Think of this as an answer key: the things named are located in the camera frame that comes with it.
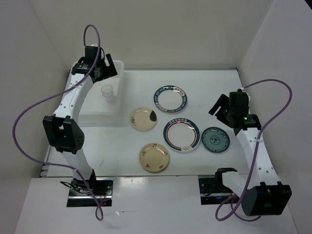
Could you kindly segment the white plate red green rim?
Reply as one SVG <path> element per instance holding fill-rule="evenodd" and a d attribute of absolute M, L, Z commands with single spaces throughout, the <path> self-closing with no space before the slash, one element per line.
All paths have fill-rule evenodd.
<path fill-rule="evenodd" d="M 200 137 L 198 126 L 186 118 L 174 118 L 163 129 L 166 144 L 180 153 L 194 150 L 200 142 Z"/>

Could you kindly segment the white plastic bin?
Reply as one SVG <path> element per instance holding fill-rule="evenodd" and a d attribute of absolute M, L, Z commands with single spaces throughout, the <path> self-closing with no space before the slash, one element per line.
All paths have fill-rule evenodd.
<path fill-rule="evenodd" d="M 96 83 L 93 83 L 91 77 L 88 77 L 79 86 L 75 87 L 84 75 L 69 75 L 68 87 L 74 87 L 74 89 L 63 95 L 60 105 L 54 111 L 54 115 L 61 118 L 69 116 L 80 127 L 115 125 L 123 96 L 124 63 L 121 60 L 113 60 L 113 62 L 118 75 Z M 101 88 L 104 85 L 113 87 L 113 100 L 107 100 L 102 96 Z"/>

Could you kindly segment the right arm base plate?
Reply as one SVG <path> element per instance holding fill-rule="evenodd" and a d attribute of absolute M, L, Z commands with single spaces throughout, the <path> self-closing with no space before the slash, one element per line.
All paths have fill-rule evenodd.
<path fill-rule="evenodd" d="M 215 185 L 215 177 L 212 175 L 199 176 L 198 184 L 201 205 L 219 205 L 234 195 L 229 188 Z"/>

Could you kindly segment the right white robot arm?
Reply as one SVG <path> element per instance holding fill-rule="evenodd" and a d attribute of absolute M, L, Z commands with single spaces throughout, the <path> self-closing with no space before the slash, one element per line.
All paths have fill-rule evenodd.
<path fill-rule="evenodd" d="M 273 168 L 262 137 L 264 127 L 258 116 L 249 112 L 248 94 L 240 89 L 228 96 L 222 94 L 209 114 L 233 129 L 250 168 L 247 178 L 234 168 L 217 169 L 215 188 L 220 192 L 230 189 L 239 198 L 246 216 L 282 214 L 292 191 Z"/>

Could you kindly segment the beige plate with black patch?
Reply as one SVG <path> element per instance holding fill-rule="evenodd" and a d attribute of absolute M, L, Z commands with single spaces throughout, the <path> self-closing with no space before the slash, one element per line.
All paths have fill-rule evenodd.
<path fill-rule="evenodd" d="M 151 130 L 157 122 L 157 115 L 154 110 L 147 107 L 139 107 L 130 114 L 130 125 L 138 131 L 146 132 Z"/>

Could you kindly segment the clear glass cup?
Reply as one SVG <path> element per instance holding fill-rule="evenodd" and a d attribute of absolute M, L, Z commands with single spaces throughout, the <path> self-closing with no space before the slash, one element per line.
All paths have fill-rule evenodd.
<path fill-rule="evenodd" d="M 111 85 L 104 85 L 101 88 L 102 96 L 106 98 L 107 100 L 113 100 L 114 99 L 114 90 Z"/>

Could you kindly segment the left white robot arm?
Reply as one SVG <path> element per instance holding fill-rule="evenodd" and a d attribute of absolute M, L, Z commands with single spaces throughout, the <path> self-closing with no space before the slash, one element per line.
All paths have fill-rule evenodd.
<path fill-rule="evenodd" d="M 71 69 L 69 91 L 54 113 L 43 118 L 49 144 L 73 168 L 73 181 L 68 187 L 87 195 L 95 193 L 98 186 L 95 172 L 82 149 L 85 135 L 78 125 L 78 116 L 94 84 L 117 75 L 110 54 L 103 57 L 102 53 L 103 49 L 97 44 L 85 47 L 85 55 Z"/>

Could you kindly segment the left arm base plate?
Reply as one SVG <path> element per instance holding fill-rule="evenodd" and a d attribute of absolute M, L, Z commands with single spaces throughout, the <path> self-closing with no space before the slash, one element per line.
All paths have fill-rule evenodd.
<path fill-rule="evenodd" d="M 96 207 L 89 190 L 82 181 L 72 179 L 71 182 L 62 181 L 61 184 L 69 188 L 66 207 Z M 94 188 L 90 187 L 101 207 L 112 206 L 114 180 L 112 177 L 98 177 Z"/>

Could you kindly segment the white plate dark green rim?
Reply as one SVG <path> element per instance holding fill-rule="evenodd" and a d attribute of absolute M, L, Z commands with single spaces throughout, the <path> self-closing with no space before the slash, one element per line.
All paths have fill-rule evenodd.
<path fill-rule="evenodd" d="M 188 97 L 180 87 L 166 85 L 155 91 L 153 101 L 159 110 L 171 114 L 182 111 L 188 103 Z"/>

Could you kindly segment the beige plate with red marks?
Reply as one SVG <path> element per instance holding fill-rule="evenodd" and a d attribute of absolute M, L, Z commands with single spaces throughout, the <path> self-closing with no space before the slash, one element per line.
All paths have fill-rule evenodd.
<path fill-rule="evenodd" d="M 141 167 L 150 173 L 160 173 L 169 165 L 170 153 L 159 143 L 149 143 L 140 150 L 139 162 Z"/>

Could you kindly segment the teal patterned small plate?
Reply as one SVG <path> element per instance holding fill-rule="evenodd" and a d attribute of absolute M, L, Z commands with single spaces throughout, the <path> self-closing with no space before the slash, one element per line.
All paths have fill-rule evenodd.
<path fill-rule="evenodd" d="M 204 147 L 212 153 L 223 153 L 230 146 L 228 134 L 218 127 L 209 127 L 201 135 Z"/>

